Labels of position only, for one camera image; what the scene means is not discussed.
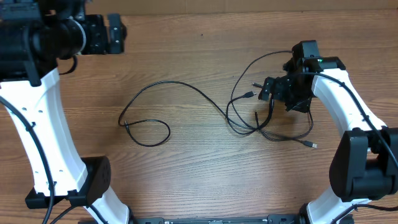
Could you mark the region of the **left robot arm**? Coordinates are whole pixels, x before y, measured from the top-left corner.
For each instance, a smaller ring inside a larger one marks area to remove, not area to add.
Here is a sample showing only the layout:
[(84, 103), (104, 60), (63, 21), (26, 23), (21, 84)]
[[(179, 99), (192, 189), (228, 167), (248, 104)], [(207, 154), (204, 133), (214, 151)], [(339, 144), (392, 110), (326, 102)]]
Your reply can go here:
[(84, 1), (1, 1), (1, 103), (14, 122), (34, 176), (30, 209), (51, 213), (68, 200), (96, 223), (132, 223), (111, 188), (105, 156), (81, 157), (60, 97), (59, 60), (121, 54), (127, 36), (119, 14), (87, 14)]

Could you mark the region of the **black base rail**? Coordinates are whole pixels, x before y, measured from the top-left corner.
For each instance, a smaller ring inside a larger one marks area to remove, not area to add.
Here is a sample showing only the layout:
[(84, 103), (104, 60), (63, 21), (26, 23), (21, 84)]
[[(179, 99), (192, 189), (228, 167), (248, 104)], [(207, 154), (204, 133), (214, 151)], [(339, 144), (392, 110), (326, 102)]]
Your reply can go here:
[(135, 218), (133, 224), (299, 224), (305, 223), (297, 215), (268, 215), (267, 217), (240, 218)]

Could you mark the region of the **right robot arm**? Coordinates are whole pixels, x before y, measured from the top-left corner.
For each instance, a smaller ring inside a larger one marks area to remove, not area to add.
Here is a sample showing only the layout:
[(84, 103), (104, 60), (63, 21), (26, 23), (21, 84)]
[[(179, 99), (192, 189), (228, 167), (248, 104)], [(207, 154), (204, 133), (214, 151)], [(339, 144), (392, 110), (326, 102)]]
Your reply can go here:
[(302, 206), (294, 223), (352, 223), (351, 212), (397, 193), (397, 129), (361, 99), (338, 57), (322, 57), (314, 40), (301, 41), (284, 64), (286, 75), (267, 77), (260, 100), (279, 100), (287, 111), (310, 111), (318, 98), (341, 136), (329, 169), (330, 185)]

